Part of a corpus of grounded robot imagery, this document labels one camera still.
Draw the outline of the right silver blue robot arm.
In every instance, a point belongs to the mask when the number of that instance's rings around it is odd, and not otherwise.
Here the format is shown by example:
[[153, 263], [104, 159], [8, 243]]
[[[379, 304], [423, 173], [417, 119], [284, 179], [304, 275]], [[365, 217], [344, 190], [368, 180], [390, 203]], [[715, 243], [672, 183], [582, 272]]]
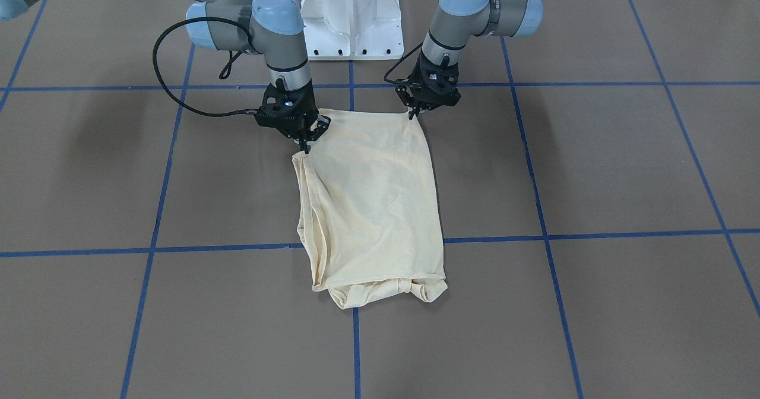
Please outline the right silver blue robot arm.
[[[2, 20], [27, 12], [41, 0], [2, 0]], [[245, 53], [264, 57], [270, 82], [257, 109], [244, 109], [259, 126], [273, 128], [308, 153], [330, 126], [315, 104], [306, 46], [305, 24], [297, 0], [190, 0], [182, 22], [166, 29], [154, 44], [152, 63], [163, 90], [157, 54], [163, 39], [186, 28], [192, 43], [201, 48], [228, 52], [230, 59], [220, 73], [225, 79], [233, 62]]]

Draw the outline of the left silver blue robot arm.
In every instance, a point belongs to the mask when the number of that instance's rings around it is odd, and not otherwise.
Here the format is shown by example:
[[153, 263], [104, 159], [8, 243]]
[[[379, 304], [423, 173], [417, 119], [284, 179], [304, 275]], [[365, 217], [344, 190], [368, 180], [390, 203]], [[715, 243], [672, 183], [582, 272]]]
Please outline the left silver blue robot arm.
[[[516, 87], [754, 86], [758, 60], [736, 55], [736, 16], [724, 0], [438, 0], [412, 71], [383, 80], [412, 116], [460, 101], [470, 39], [528, 39], [509, 61]], [[529, 66], [579, 67], [558, 79]]]

